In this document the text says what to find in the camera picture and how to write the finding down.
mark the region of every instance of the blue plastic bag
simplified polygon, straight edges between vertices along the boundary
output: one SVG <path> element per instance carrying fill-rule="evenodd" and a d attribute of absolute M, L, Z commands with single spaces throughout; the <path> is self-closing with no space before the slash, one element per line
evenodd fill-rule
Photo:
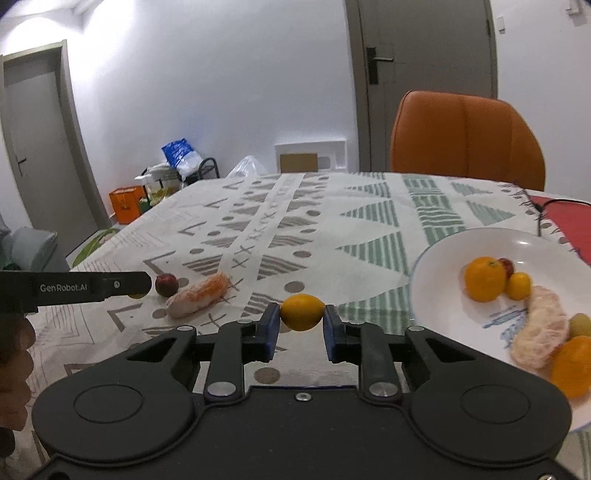
<path fill-rule="evenodd" d="M 187 142 L 186 138 L 170 142 L 162 147 L 166 161 L 172 168 L 176 168 L 183 181 L 199 169 L 203 159 L 195 152 L 195 149 Z"/>

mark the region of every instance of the person's hand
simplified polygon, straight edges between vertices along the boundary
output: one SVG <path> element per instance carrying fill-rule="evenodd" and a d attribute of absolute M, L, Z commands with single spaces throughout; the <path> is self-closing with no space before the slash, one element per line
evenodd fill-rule
<path fill-rule="evenodd" d="M 31 399 L 26 380 L 33 371 L 27 349 L 35 343 L 35 330 L 19 314 L 0 317 L 0 427 L 21 431 L 27 422 L 25 405 Z"/>

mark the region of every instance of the patterned tablecloth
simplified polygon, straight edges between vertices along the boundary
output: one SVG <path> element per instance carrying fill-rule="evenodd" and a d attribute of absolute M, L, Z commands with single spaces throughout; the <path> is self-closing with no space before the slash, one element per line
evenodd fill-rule
<path fill-rule="evenodd" d="M 535 233 L 536 214 L 510 184 L 399 174 L 290 174 L 200 181 L 110 239 L 78 270 L 175 274 L 181 285 L 218 270 L 226 297 L 181 321 L 166 316 L 154 291 L 141 300 L 52 307 L 30 316 L 34 399 L 49 384 L 179 324 L 212 333 L 226 322 L 257 320 L 270 301 L 305 292 L 337 306 L 345 319 L 388 333 L 409 325 L 408 280 L 418 256 L 447 235 L 498 226 Z M 544 236 L 571 248 L 551 221 Z M 202 369 L 195 391 L 203 388 Z M 275 359 L 245 366 L 246 385 L 355 384 L 356 367 L 326 359 L 322 328 L 282 328 Z M 47 454 L 28 421 L 7 460 L 23 478 Z M 571 434 L 558 459 L 588 480 L 588 431 Z"/>

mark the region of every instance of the white wall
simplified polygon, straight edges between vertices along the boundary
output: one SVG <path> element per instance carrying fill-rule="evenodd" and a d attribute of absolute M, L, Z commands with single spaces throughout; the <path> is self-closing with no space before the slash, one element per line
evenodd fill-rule
<path fill-rule="evenodd" d="M 566 0 L 492 0 L 499 95 L 536 134 L 547 190 L 591 199 L 591 7 Z M 4 54 L 67 38 L 74 99 L 99 190 L 130 183 L 187 137 L 220 162 L 247 154 L 275 168 L 274 144 L 341 139 L 358 166 L 353 81 L 342 0 L 104 0 L 4 19 Z M 0 212 L 29 224 L 0 147 Z"/>
<path fill-rule="evenodd" d="M 499 97 L 534 131 L 544 152 L 546 190 L 591 200 L 591 7 L 569 17 L 566 0 L 492 0 Z"/>
<path fill-rule="evenodd" d="M 299 141 L 344 139 L 358 168 L 343 0 L 104 0 L 83 31 L 70 11 L 42 17 L 2 21 L 2 52 L 68 39 L 80 127 L 109 211 L 108 193 L 182 137 L 216 157 L 223 176 L 249 154 L 275 171 L 274 145 Z M 18 204 L 14 185 L 0 205 L 7 196 Z"/>

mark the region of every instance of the metal screw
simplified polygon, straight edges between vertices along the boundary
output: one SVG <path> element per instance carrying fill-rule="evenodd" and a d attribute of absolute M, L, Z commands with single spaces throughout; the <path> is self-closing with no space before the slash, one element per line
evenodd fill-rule
<path fill-rule="evenodd" d="M 295 399 L 297 401 L 310 401 L 312 400 L 312 395 L 306 392 L 300 392 L 295 394 Z"/>
<path fill-rule="evenodd" d="M 236 391 L 236 385 L 230 382 L 214 382 L 207 388 L 207 393 L 214 397 L 229 397 Z"/>
<path fill-rule="evenodd" d="M 390 382 L 376 382 L 370 385 L 369 393 L 374 397 L 393 397 L 398 393 L 398 387 Z"/>

